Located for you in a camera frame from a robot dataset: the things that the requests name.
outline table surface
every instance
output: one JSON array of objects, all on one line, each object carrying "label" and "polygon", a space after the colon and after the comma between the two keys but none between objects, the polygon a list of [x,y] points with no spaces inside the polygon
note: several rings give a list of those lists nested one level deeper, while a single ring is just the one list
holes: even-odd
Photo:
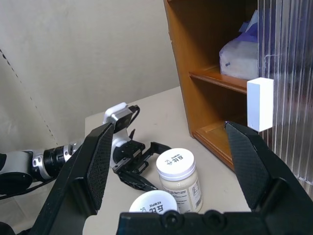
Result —
[{"label": "table surface", "polygon": [[[250,211],[236,175],[189,135],[180,87],[130,103],[133,104],[140,107],[138,118],[128,129],[129,132],[136,129],[134,140],[144,143],[147,148],[150,142],[155,141],[171,148],[189,149],[195,155],[203,197],[200,213],[207,210]],[[85,135],[102,124],[103,115],[99,113],[86,118]],[[149,159],[149,167],[142,176],[161,188],[156,168],[157,157],[153,155]],[[115,234],[119,214],[128,211],[142,193],[120,182],[110,170],[101,209],[97,216],[87,219],[83,234]]]}]

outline white foam block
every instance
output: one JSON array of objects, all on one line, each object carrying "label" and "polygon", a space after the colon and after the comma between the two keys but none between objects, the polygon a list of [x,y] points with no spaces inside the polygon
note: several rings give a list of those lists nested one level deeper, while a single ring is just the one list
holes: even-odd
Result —
[{"label": "white foam block", "polygon": [[247,82],[248,127],[258,132],[273,126],[274,80],[259,77]]}]

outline jar lid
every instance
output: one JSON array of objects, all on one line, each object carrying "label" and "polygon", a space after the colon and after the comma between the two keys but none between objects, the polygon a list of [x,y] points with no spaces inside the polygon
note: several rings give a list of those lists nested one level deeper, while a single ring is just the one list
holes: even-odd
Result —
[{"label": "jar lid", "polygon": [[167,211],[178,211],[175,198],[168,192],[152,190],[134,200],[129,212],[154,212],[164,214]]},{"label": "jar lid", "polygon": [[187,149],[172,148],[157,158],[156,167],[164,180],[184,180],[196,170],[195,157]]}]

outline jar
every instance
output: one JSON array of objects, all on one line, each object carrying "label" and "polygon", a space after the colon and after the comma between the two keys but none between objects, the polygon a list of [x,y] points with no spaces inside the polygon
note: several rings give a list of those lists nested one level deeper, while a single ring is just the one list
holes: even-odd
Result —
[{"label": "jar", "polygon": [[164,214],[167,211],[178,211],[174,197],[168,192],[152,190],[134,200],[129,212],[152,212]]},{"label": "jar", "polygon": [[163,189],[173,195],[179,212],[199,212],[203,199],[192,152],[184,148],[167,150],[158,157],[156,167]]}]

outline jar label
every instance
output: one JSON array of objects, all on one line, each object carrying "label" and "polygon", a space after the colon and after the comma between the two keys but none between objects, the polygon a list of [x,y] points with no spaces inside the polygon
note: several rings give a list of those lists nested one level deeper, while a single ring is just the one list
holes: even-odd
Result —
[{"label": "jar label", "polygon": [[196,210],[202,201],[199,179],[197,179],[196,182],[191,187],[189,187],[189,193],[192,207],[194,208],[194,210]]},{"label": "jar label", "polygon": [[163,187],[164,191],[169,192],[176,200],[180,213],[191,212],[191,204],[188,196],[188,189],[184,190],[170,190]]}]

